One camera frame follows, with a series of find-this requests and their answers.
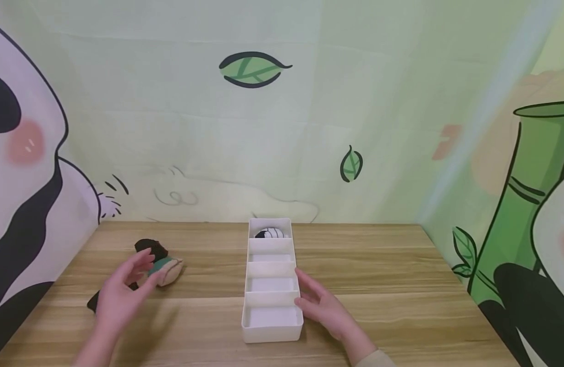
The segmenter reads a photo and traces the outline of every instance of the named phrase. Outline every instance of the wood grain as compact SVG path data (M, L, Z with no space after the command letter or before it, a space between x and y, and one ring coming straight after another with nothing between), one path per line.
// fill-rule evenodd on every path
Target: wood grain
M348 366L306 322L296 343L243 343L247 224L105 223L0 354L0 367L70 365L92 327L86 302L142 238L188 268L130 326L115 367ZM294 225L297 262L332 290L400 367L517 366L417 225Z

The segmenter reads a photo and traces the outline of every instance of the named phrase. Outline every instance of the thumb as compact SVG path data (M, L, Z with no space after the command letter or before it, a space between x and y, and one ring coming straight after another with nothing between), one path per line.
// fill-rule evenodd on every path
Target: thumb
M156 271L155 273L151 274L143 283L143 285L140 286L139 289L135 292L138 293L143 300L145 300L147 297L149 297L151 292L153 292L155 286L159 283L159 280L162 279L165 275L165 271Z
M305 298L296 298L294 304L302 310L304 316L308 317L313 321L320 322L320 317L322 314L322 309L319 305L313 304L312 302L306 300Z

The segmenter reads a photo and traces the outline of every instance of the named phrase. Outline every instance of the beige fabric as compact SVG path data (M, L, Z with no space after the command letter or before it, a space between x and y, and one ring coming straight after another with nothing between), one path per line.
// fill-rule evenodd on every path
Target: beige fabric
M170 260L170 262L166 263L166 265L162 267L162 270L166 269L167 273L165 277L163 277L163 279L159 280L157 285L164 286L175 281L176 278L178 278L178 275L180 275L180 272L182 271L183 267L184 267L184 262L182 261L182 259Z
M395 367L395 364L384 352L375 351L362 359L355 367Z

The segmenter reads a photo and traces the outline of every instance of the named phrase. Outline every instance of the bamboo illustration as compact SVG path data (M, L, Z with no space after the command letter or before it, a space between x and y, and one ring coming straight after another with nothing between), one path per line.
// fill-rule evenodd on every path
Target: bamboo illustration
M494 271L503 263L539 270L531 228L543 198L564 174L564 101L534 104L521 116L502 196L472 270L468 292L477 304L502 304Z

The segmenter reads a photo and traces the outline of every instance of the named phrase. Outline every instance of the finger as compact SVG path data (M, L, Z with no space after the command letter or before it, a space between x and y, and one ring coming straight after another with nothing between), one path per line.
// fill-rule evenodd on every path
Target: finger
M149 297L151 292L153 292L155 286L157 285L157 283L159 283L159 280L165 277L165 275L165 271L156 271L146 279L143 285L140 286L139 289L135 291L135 293L137 293L142 300L145 300L147 297Z
M313 303L315 305L318 305L320 303L320 300L318 300L316 297L314 297L312 294L310 293L306 293L306 292L300 292L300 297L304 298L306 301Z
M137 252L135 255L131 256L124 263L119 265L119 267L115 270L111 278L113 281L118 281L124 283L127 280L127 277L132 273L135 269L135 266L140 265L142 259L145 259L149 256L151 252L151 248L146 248L143 251Z
M138 282L139 279L141 278L143 278L143 273L131 273L131 275L127 277L127 280L125 281L125 285Z
M150 271L153 268L153 263L146 263L136 266L133 270L134 273L141 273L142 271Z
M300 285L300 287L305 287L306 289L313 291L319 298L329 293L329 291L321 283L310 277L310 275L304 273L304 271L298 268L296 268L295 271L298 276L298 285Z
M155 255L149 254L142 259L139 259L138 262L135 263L135 266L142 266L146 264L152 264L153 260L155 259Z
M294 304L302 310L304 316L308 317L311 320L320 322L322 309L319 305L313 304L305 298L296 298L294 300Z

